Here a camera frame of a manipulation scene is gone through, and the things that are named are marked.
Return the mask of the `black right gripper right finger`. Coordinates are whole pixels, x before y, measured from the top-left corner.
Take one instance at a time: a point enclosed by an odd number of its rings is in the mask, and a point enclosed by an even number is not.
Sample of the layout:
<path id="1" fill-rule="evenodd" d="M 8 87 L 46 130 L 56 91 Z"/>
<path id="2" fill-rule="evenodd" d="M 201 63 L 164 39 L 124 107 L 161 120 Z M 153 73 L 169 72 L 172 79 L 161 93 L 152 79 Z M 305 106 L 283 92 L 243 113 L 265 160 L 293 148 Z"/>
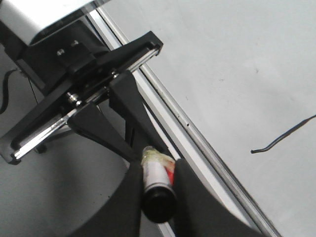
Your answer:
<path id="1" fill-rule="evenodd" d="M 184 159 L 175 162 L 173 189 L 177 237 L 262 237 L 226 209 L 202 184 Z"/>

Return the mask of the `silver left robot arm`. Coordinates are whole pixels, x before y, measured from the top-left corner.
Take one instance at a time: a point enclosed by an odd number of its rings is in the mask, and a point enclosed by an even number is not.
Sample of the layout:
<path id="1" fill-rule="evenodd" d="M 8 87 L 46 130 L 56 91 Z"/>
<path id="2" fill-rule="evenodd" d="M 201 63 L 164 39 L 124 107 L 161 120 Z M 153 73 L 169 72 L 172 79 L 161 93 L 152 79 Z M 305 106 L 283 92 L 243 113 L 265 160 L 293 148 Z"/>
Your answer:
<path id="1" fill-rule="evenodd" d="M 102 0 L 3 0 L 0 42 L 5 53 L 43 94 L 43 100 L 0 139 L 7 163 L 21 158 L 59 128 L 73 131 L 117 153 L 137 160 L 128 144 L 98 111 L 105 100 L 145 143 L 161 152 L 167 146 L 143 105 L 133 72 L 160 53 L 153 33 L 109 49 L 84 23 Z"/>

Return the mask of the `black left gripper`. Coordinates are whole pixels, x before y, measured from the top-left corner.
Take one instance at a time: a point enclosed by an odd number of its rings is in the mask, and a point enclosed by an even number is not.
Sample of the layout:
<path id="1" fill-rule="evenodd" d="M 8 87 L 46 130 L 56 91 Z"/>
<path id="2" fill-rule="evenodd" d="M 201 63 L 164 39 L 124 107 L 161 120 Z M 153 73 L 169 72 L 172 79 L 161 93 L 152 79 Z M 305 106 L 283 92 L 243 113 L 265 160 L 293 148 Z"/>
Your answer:
<path id="1" fill-rule="evenodd" d="M 65 125 L 128 162 L 138 161 L 137 155 L 146 146 L 171 155 L 146 112 L 133 76 L 163 47 L 153 32 L 111 50 L 77 20 L 28 46 L 1 23 L 0 42 L 43 95 L 43 100 L 1 137 L 0 155 L 7 163 L 18 164 Z M 127 143 L 98 110 L 97 105 L 105 100 L 125 119 Z"/>

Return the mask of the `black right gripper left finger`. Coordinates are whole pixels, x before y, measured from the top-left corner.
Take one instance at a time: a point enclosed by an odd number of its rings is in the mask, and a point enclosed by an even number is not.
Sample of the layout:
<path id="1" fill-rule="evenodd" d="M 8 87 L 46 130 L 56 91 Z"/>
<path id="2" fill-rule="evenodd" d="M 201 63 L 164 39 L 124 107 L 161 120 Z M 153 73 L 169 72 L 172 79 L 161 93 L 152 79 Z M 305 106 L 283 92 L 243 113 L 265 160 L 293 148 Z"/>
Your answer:
<path id="1" fill-rule="evenodd" d="M 143 168 L 130 163 L 119 187 L 109 200 L 71 237 L 138 237 L 141 222 Z"/>

